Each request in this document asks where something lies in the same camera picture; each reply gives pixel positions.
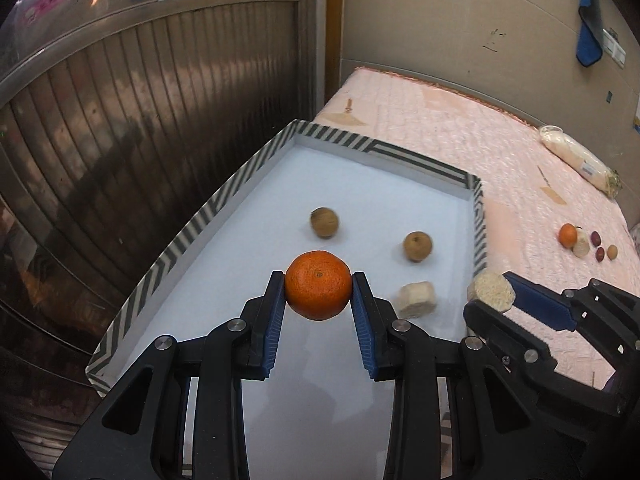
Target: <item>black and white striped border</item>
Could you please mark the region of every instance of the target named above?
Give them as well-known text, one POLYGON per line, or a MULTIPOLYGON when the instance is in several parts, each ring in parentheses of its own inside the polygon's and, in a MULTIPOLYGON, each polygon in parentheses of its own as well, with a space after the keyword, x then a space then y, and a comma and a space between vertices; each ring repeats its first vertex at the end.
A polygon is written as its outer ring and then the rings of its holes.
POLYGON ((261 167, 295 134, 324 140, 339 146, 358 150, 381 158, 388 158, 414 170, 435 176, 456 186, 473 190, 474 197, 474 266, 473 276, 486 267, 486 228, 484 225, 484 207, 482 206, 482 185, 480 179, 466 171, 459 170, 449 164, 419 155, 370 137, 354 134, 346 130, 338 130, 330 126, 295 120, 289 123, 273 139, 267 142, 254 156, 244 163, 217 190, 199 211, 187 222, 168 247, 160 254, 151 268, 142 277, 119 313, 111 322, 100 344, 94 351, 85 373, 89 382, 101 396, 111 386, 100 378, 100 371, 111 361, 118 346, 129 331, 132 323, 145 307, 146 302, 156 291, 164 277, 177 263, 204 228, 214 219, 233 195, 238 192, 261 167))

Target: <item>hanging blue cloth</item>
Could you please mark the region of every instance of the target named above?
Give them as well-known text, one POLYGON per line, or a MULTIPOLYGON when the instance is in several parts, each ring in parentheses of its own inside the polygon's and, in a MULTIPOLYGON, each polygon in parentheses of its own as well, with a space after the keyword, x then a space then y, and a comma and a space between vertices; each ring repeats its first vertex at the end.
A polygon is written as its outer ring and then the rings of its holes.
POLYGON ((602 17, 599 0, 580 0, 582 20, 575 57, 582 66, 591 66, 602 57, 602 17))

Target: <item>mattress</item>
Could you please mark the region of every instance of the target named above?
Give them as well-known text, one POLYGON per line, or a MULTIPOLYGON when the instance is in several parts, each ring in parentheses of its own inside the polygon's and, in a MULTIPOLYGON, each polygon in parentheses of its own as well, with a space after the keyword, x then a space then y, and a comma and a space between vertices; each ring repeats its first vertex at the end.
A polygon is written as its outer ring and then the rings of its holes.
MULTIPOLYGON (((491 270, 512 270, 556 292, 597 278, 640 296, 640 259, 618 204, 549 152, 534 127, 505 111, 425 82, 359 68, 315 121, 479 176, 491 270), (618 258, 598 263, 593 248, 583 259, 574 256, 556 238, 566 222, 598 231, 605 248, 618 247, 618 258)), ((507 316, 548 343, 561 374, 602 388, 613 372, 577 332, 555 332, 516 308, 507 316)))

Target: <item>metal screw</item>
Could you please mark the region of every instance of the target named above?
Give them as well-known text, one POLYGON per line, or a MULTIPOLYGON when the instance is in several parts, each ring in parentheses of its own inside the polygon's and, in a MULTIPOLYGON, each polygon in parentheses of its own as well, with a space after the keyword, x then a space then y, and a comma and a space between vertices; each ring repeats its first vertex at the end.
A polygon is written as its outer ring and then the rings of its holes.
POLYGON ((531 364, 535 363, 538 360, 538 352, 536 352, 533 348, 524 352, 524 361, 531 364))
POLYGON ((160 337, 156 337, 156 340, 154 341, 154 346, 158 350, 166 350, 172 344, 174 344, 174 340, 171 339, 171 336, 169 335, 161 335, 160 337))
POLYGON ((407 332, 411 328, 411 323, 405 319, 395 319, 391 324, 391 328, 396 332, 407 332))
POLYGON ((482 339, 474 335, 470 335, 465 339, 465 345, 470 350, 479 350, 482 348, 482 339))
POLYGON ((244 319, 240 319, 236 317, 232 319, 226 324, 226 327, 231 330, 231 332, 242 332, 246 328, 246 321, 244 319))

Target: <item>electrical outlet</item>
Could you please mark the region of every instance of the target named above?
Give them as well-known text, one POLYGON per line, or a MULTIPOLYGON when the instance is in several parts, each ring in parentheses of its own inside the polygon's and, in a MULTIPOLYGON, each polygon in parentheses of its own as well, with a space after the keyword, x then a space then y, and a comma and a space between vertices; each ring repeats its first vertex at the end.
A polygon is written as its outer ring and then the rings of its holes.
POLYGON ((609 34, 608 31, 602 29, 602 47, 615 61, 620 68, 624 68, 626 53, 620 44, 609 34))

